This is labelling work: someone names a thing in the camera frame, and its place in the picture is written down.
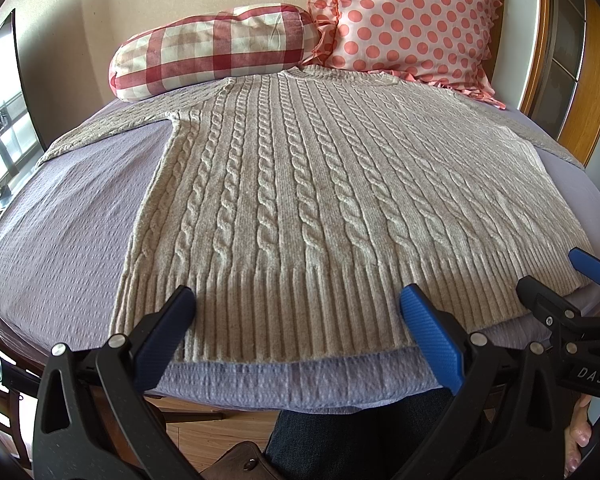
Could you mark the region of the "person's right hand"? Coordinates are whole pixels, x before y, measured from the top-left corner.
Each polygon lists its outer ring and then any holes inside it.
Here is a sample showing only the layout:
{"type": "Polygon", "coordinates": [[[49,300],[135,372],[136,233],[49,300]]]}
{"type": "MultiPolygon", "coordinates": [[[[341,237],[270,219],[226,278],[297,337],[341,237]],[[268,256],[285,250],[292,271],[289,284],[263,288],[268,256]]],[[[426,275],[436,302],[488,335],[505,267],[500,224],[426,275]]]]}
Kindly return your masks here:
{"type": "Polygon", "coordinates": [[[564,477],[573,474],[582,462],[581,450],[588,445],[592,436],[592,428],[588,422],[588,407],[592,396],[582,394],[574,404],[569,426],[565,430],[565,468],[564,477]]]}

